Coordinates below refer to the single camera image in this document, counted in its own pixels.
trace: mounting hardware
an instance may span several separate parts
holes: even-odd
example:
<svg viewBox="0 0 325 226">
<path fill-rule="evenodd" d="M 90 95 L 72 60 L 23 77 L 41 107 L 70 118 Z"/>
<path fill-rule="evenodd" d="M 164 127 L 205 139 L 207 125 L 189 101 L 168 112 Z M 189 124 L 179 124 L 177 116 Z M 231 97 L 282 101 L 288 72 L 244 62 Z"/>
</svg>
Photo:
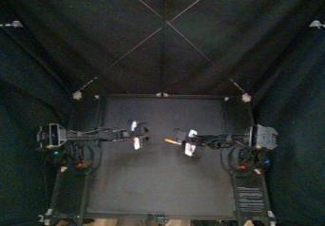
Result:
<svg viewBox="0 0 325 226">
<path fill-rule="evenodd" d="M 168 222 L 168 218 L 165 215 L 157 215 L 157 222 L 160 225 L 165 225 Z"/>
<path fill-rule="evenodd" d="M 252 102 L 252 96 L 249 96 L 248 93 L 243 94 L 243 100 L 244 100 L 247 103 Z"/>
<path fill-rule="evenodd" d="M 80 101 L 80 100 L 84 98 L 84 93 L 82 93 L 82 91 L 77 91 L 77 92 L 74 92 L 73 97 L 74 97 L 76 100 Z"/>
<path fill-rule="evenodd" d="M 325 28 L 325 25 L 323 25 L 319 20 L 315 20 L 311 23 L 311 28 L 319 28 L 319 29 L 322 29 L 322 28 Z"/>
</svg>

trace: metal clamp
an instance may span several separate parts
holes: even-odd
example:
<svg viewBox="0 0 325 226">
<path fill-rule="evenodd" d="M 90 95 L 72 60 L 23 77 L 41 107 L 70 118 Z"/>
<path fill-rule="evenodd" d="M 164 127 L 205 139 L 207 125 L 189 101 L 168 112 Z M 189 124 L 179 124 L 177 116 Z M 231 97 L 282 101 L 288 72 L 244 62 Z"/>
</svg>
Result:
<svg viewBox="0 0 325 226">
<path fill-rule="evenodd" d="M 157 215 L 157 222 L 160 225 L 165 225 L 168 222 L 168 218 L 165 215 Z"/>
</svg>

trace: black fabric wall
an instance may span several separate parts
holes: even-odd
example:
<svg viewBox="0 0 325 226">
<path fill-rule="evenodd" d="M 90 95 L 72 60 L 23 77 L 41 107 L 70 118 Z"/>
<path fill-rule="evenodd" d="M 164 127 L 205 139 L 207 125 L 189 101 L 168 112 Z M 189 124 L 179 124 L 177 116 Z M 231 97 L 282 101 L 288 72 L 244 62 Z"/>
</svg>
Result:
<svg viewBox="0 0 325 226">
<path fill-rule="evenodd" d="M 10 22 L 13 13 L 0 11 L 2 23 Z M 37 132 L 46 123 L 66 123 L 70 113 L 63 85 L 27 35 L 0 28 L 0 225 L 35 225 L 46 212 L 54 178 L 37 151 Z"/>
<path fill-rule="evenodd" d="M 307 28 L 279 61 L 256 109 L 259 122 L 280 132 L 268 174 L 272 208 L 282 225 L 325 225 L 325 29 Z"/>
</svg>

